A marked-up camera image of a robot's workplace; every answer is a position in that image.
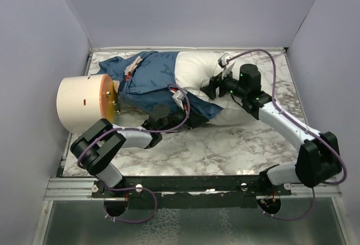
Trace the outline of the white pillow with red logo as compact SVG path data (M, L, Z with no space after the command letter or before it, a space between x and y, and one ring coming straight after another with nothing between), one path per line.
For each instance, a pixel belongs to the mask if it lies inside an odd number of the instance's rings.
M228 53L181 51L175 61L176 84L194 95L193 108L216 126L258 119L272 101L261 81L256 65L240 64Z

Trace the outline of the blue lettered pillowcase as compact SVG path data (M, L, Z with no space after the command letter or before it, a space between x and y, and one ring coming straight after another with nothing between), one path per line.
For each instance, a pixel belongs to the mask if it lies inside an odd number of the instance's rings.
M118 82L118 96L127 104L151 112L157 104L165 104L171 112L179 110L168 90L177 85L187 92L191 111L207 119L229 109L227 100L214 100L201 91L211 77L221 73L220 54L202 51L142 51L124 58L115 56L99 63L99 73Z

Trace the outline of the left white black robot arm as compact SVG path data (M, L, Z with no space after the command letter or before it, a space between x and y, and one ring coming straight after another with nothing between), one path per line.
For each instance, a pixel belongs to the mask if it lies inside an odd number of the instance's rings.
M81 168L105 184L110 196L118 197L124 190L123 175L112 160L121 148L153 148L165 132L175 132L182 127L193 129L208 121L206 116L187 105L171 113L166 105L159 104L137 128L120 127L106 118L98 120L72 143L70 151Z

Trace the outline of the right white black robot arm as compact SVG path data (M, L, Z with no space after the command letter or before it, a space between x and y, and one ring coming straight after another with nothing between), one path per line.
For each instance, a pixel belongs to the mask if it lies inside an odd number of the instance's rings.
M226 69L211 77L201 91L212 100L226 94L240 98L248 114L276 130L298 152L296 162L275 165L260 173L258 188L263 194L271 195L286 183L313 188L342 171L336 136L306 126L275 105L272 96L262 91L261 73L256 65L242 65L239 79L234 79Z

